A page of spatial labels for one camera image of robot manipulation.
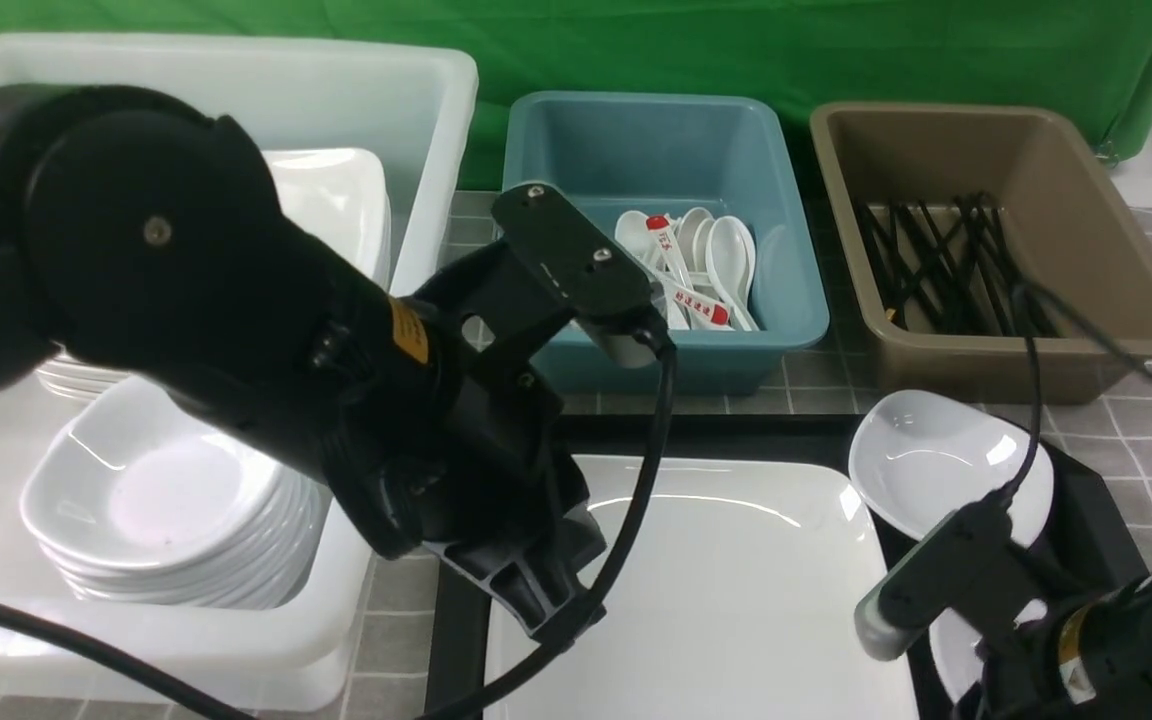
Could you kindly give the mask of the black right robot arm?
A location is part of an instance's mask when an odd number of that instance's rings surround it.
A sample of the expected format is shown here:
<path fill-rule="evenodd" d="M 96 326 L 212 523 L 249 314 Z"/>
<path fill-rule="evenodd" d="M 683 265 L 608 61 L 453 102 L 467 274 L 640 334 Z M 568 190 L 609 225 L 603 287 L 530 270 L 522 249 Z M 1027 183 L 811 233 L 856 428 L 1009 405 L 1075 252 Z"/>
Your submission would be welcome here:
<path fill-rule="evenodd" d="M 1152 573 L 1101 597 L 1048 602 L 984 647 L 982 676 L 954 719 L 1152 719 Z"/>

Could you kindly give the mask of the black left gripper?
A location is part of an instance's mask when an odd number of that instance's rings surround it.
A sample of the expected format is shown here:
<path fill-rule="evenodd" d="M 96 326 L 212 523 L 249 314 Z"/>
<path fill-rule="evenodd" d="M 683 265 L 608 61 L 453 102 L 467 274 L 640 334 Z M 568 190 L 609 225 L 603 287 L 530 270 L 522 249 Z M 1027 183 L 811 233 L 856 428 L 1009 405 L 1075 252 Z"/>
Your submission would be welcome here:
<path fill-rule="evenodd" d="M 577 574 L 605 541 L 558 441 L 561 401 L 530 363 L 558 329 L 558 301 L 499 241 L 392 309 L 412 370 L 393 382 L 376 482 L 402 548 L 429 547 L 535 642 L 582 632 Z"/>

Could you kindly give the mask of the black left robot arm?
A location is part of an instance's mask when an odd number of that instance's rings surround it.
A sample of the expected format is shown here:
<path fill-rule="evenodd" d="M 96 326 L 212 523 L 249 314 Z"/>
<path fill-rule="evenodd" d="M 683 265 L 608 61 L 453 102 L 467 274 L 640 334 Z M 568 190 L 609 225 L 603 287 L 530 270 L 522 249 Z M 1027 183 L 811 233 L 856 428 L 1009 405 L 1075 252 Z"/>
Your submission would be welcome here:
<path fill-rule="evenodd" d="M 329 488 L 376 552 L 426 548 L 535 641 L 602 619 L 605 550 L 529 344 L 470 316 L 550 300 L 506 243 L 396 297 L 285 214 L 236 120 L 126 85 L 0 88 L 0 388 L 59 353 Z"/>

